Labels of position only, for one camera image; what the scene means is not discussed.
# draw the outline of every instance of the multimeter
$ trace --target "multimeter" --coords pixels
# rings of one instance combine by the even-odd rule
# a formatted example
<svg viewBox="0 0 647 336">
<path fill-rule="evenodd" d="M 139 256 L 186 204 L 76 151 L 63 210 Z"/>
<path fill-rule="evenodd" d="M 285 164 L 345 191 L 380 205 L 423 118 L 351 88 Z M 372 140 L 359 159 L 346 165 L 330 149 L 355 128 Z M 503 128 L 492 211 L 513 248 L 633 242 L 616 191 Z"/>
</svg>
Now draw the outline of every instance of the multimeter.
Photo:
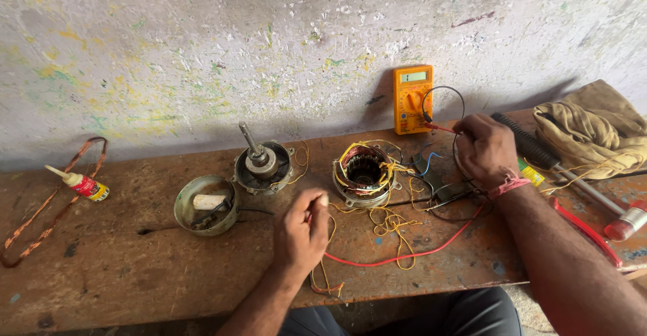
<svg viewBox="0 0 647 336">
<path fill-rule="evenodd" d="M 393 116 L 396 134 L 432 131 L 425 126 L 423 99 L 432 89 L 433 67 L 398 68 L 393 70 Z M 425 101 L 425 111 L 432 115 L 432 95 Z"/>
</svg>

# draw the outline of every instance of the hand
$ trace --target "hand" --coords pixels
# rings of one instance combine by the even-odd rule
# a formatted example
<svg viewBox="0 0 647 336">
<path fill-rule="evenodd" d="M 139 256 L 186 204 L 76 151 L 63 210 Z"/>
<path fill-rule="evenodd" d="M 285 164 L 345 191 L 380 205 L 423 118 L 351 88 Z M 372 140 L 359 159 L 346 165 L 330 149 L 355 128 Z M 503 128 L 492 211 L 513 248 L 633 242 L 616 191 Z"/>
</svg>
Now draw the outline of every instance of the hand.
<svg viewBox="0 0 647 336">
<path fill-rule="evenodd" d="M 328 246 L 328 192 L 301 192 L 292 207 L 274 222 L 275 270 L 302 282 L 319 263 Z"/>
<path fill-rule="evenodd" d="M 473 114 L 454 125 L 458 158 L 486 190 L 505 183 L 506 174 L 521 177 L 514 134 L 484 114 Z"/>
</svg>

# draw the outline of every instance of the white capacitor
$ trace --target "white capacitor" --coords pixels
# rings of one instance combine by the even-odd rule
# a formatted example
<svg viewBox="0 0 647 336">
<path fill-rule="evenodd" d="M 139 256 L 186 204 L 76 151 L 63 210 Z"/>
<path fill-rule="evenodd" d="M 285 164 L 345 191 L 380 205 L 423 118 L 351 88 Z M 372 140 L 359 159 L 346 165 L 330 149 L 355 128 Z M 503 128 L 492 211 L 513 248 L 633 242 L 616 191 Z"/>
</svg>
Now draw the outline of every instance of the white capacitor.
<svg viewBox="0 0 647 336">
<path fill-rule="evenodd" d="M 217 205 L 220 205 L 226 196 L 223 195 L 208 195 L 198 194 L 193 198 L 193 208 L 196 210 L 213 210 Z M 219 211 L 227 211 L 227 206 L 221 206 Z"/>
</svg>

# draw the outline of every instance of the dark trousers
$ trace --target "dark trousers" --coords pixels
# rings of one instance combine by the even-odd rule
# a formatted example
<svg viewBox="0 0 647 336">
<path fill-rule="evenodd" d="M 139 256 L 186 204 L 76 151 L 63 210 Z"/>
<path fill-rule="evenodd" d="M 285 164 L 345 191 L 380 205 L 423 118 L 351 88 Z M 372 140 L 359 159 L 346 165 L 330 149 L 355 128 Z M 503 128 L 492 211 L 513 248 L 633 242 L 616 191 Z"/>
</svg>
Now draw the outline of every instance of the dark trousers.
<svg viewBox="0 0 647 336">
<path fill-rule="evenodd" d="M 384 325 L 381 335 L 521 336 L 512 300 L 500 287 L 452 293 L 420 315 Z M 293 309 L 279 336 L 348 336 L 327 307 Z"/>
</svg>

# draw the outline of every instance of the black handle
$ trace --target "black handle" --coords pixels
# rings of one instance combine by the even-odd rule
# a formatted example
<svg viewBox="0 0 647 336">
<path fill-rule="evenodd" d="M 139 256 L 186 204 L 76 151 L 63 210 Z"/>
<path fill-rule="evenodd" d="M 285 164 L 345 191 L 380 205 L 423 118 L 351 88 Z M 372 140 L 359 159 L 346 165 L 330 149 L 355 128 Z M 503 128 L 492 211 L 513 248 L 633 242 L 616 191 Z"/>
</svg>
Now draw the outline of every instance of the black handle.
<svg viewBox="0 0 647 336">
<path fill-rule="evenodd" d="M 549 170 L 560 164 L 561 159 L 551 150 L 546 148 L 534 136 L 525 132 L 519 125 L 515 124 L 502 113 L 493 113 L 491 116 L 495 121 L 510 127 L 514 133 L 514 141 L 517 150 L 527 159 L 535 162 L 543 170 Z"/>
</svg>

